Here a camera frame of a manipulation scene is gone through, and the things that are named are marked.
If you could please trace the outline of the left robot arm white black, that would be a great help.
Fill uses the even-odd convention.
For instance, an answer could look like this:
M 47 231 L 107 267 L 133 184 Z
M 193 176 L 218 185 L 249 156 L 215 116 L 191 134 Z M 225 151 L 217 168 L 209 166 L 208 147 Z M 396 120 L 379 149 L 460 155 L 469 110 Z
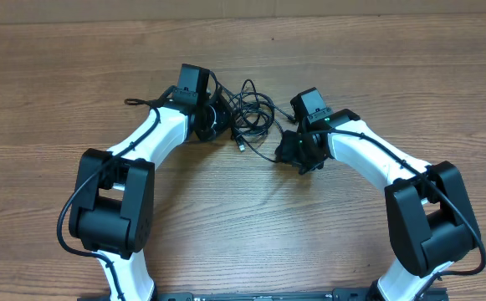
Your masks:
M 151 233 L 156 168 L 191 134 L 214 140 L 231 116 L 223 88 L 209 69 L 183 64 L 175 85 L 145 105 L 147 119 L 108 150 L 88 149 L 80 158 L 73 194 L 57 223 L 69 253 L 96 258 L 110 285 L 108 300 L 153 300 L 156 285 L 144 247 Z

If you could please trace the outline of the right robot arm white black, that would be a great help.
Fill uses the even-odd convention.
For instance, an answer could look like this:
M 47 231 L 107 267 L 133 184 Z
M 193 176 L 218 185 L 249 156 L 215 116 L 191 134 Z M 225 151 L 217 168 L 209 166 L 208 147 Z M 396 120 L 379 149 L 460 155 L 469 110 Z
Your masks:
M 486 249 L 459 169 L 448 161 L 432 165 L 379 137 L 351 110 L 333 111 L 316 88 L 290 104 L 298 124 L 286 131 L 275 151 L 278 161 L 301 175 L 334 159 L 359 172 L 385 197 L 386 218 L 396 259 L 368 288 L 335 288 L 334 300 L 446 300 L 434 283 L 453 276 L 451 265 L 470 251 Z

